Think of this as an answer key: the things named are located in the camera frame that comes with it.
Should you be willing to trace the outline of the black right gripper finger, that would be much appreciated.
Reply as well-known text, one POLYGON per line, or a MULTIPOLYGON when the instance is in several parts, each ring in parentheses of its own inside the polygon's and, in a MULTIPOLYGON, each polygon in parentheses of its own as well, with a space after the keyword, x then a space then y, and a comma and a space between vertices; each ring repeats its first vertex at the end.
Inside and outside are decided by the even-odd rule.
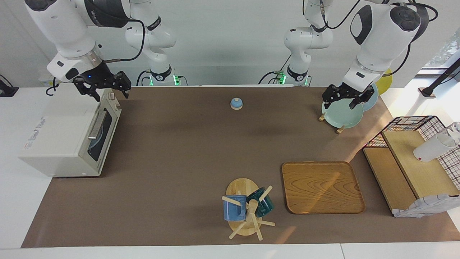
POLYGON ((90 87, 86 87, 84 82, 74 82, 74 86, 81 95, 91 96, 95 101, 100 102, 101 97, 96 91, 96 85, 91 84, 90 87))
POLYGON ((131 86, 132 83, 129 77, 125 74, 125 72, 120 71, 120 91, 126 99, 129 98, 129 90, 131 90, 131 86))

